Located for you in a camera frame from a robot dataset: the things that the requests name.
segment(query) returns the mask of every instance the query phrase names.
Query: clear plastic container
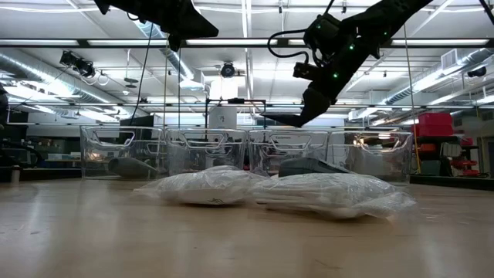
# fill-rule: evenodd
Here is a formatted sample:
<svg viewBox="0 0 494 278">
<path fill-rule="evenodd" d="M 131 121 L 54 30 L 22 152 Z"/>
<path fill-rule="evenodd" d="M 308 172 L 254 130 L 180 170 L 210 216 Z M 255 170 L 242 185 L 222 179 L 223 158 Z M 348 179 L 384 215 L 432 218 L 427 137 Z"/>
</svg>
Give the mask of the clear plastic container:
<svg viewBox="0 0 494 278">
<path fill-rule="evenodd" d="M 213 166 L 243 168 L 247 132 L 228 129 L 167 129 L 170 176 Z"/>
<path fill-rule="evenodd" d="M 166 174 L 164 133 L 155 127 L 80 127 L 86 179 L 152 180 Z"/>
<path fill-rule="evenodd" d="M 328 137 L 327 131 L 250 131 L 250 171 L 258 175 L 277 175 L 281 162 L 290 158 L 326 161 Z"/>
<path fill-rule="evenodd" d="M 409 132 L 333 132 L 328 162 L 385 181 L 408 181 L 412 143 Z"/>
</svg>

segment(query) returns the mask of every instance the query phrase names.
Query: wooden table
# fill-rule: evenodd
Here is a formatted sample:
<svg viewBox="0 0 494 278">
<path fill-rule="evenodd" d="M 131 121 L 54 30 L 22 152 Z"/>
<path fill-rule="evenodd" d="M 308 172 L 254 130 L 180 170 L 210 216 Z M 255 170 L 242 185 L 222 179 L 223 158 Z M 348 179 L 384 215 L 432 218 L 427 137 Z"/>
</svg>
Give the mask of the wooden table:
<svg viewBox="0 0 494 278">
<path fill-rule="evenodd" d="M 411 185 L 401 221 L 166 206 L 143 182 L 0 189 L 0 277 L 488 277 L 494 192 Z"/>
</svg>

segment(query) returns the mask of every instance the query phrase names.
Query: plastic bag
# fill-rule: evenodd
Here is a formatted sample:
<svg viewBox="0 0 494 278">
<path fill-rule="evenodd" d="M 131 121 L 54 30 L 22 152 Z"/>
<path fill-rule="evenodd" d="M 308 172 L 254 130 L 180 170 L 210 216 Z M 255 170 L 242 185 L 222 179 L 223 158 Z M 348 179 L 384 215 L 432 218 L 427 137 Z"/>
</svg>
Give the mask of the plastic bag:
<svg viewBox="0 0 494 278">
<path fill-rule="evenodd" d="M 221 166 L 214 166 L 211 168 L 207 168 L 204 171 L 240 171 L 240 169 L 231 165 L 221 165 Z"/>
<path fill-rule="evenodd" d="M 246 171 L 201 171 L 162 178 L 136 192 L 155 194 L 168 202 L 231 205 L 242 202 L 247 191 L 263 179 Z"/>
<path fill-rule="evenodd" d="M 399 188 L 357 174 L 304 174 L 268 179 L 250 190 L 267 209 L 319 212 L 337 219 L 372 215 L 386 218 L 415 204 Z"/>
</svg>

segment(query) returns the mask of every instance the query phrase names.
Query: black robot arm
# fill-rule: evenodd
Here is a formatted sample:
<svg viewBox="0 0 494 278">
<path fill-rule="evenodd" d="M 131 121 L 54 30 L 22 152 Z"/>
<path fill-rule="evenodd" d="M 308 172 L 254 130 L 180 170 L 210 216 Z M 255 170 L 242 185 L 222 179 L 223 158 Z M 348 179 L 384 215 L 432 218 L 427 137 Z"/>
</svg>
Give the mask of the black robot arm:
<svg viewBox="0 0 494 278">
<path fill-rule="evenodd" d="M 177 51 L 183 39 L 216 37 L 218 29 L 200 15 L 191 0 L 94 0 L 101 13 L 106 15 L 115 6 L 138 17 L 141 22 L 150 21 L 170 34 L 171 50 Z"/>
<path fill-rule="evenodd" d="M 294 77 L 311 80 L 303 93 L 300 116 L 264 114 L 283 124 L 302 127 L 335 104 L 340 91 L 355 72 L 372 55 L 380 58 L 379 49 L 403 24 L 432 0 L 383 0 L 367 11 L 340 21 L 324 13 L 305 30 L 306 45 L 313 51 L 315 66 L 297 63 Z M 322 56 L 315 55 L 319 50 Z"/>
</svg>

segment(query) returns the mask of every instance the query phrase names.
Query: ventilation duct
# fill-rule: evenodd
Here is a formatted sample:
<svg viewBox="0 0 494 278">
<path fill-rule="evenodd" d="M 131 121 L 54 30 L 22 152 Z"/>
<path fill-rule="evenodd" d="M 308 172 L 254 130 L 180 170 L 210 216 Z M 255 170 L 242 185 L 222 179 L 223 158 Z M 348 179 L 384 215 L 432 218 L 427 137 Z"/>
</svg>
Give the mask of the ventilation duct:
<svg viewBox="0 0 494 278">
<path fill-rule="evenodd" d="M 43 61 L 23 53 L 17 49 L 3 49 L 0 53 L 0 69 L 8 72 L 22 72 L 27 80 L 49 85 L 53 92 L 65 95 L 80 95 L 80 101 L 85 103 L 121 103 L 122 100 L 111 96 L 94 86 L 87 85 L 82 80 L 63 73 Z M 121 107 L 129 115 L 134 112 L 132 107 Z M 137 110 L 137 116 L 147 113 Z"/>
<path fill-rule="evenodd" d="M 412 77 L 413 93 L 420 92 L 434 86 L 435 84 L 443 81 L 456 73 L 464 73 L 473 70 L 482 64 L 490 56 L 494 54 L 494 49 L 478 49 L 472 51 L 470 49 L 457 50 L 453 49 L 451 52 L 442 56 L 441 62 L 435 64 L 433 67 Z M 382 100 L 380 104 L 392 105 L 399 100 L 403 100 L 405 97 L 411 95 L 410 82 L 407 81 L 401 86 L 396 87 L 388 93 L 386 99 Z"/>
<path fill-rule="evenodd" d="M 161 32 L 160 27 L 154 25 L 152 28 L 153 33 L 151 34 L 151 22 L 141 23 L 140 21 L 134 21 L 139 30 L 149 38 L 151 35 L 152 39 L 166 39 L 166 36 Z M 180 88 L 186 90 L 203 90 L 204 87 L 204 74 L 196 69 L 192 69 L 180 56 L 173 50 L 169 48 L 159 49 L 160 52 L 167 57 L 168 62 L 171 64 L 173 69 L 180 74 Z"/>
</svg>

